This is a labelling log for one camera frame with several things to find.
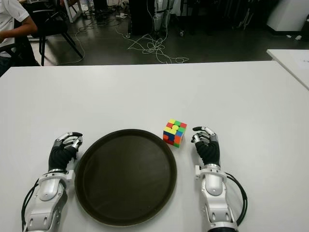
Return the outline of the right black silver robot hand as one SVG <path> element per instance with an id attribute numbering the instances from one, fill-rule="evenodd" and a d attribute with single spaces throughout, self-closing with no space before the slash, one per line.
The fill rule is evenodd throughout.
<path id="1" fill-rule="evenodd" d="M 217 134 L 206 126 L 194 127 L 196 133 L 191 142 L 195 144 L 198 155 L 203 164 L 220 166 L 220 147 Z"/>

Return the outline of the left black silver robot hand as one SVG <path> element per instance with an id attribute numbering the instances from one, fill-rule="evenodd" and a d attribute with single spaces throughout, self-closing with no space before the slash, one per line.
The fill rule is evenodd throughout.
<path id="1" fill-rule="evenodd" d="M 83 134 L 67 132 L 59 136 L 51 149 L 48 160 L 48 171 L 66 170 L 71 159 L 77 159 L 77 152 L 83 143 Z"/>

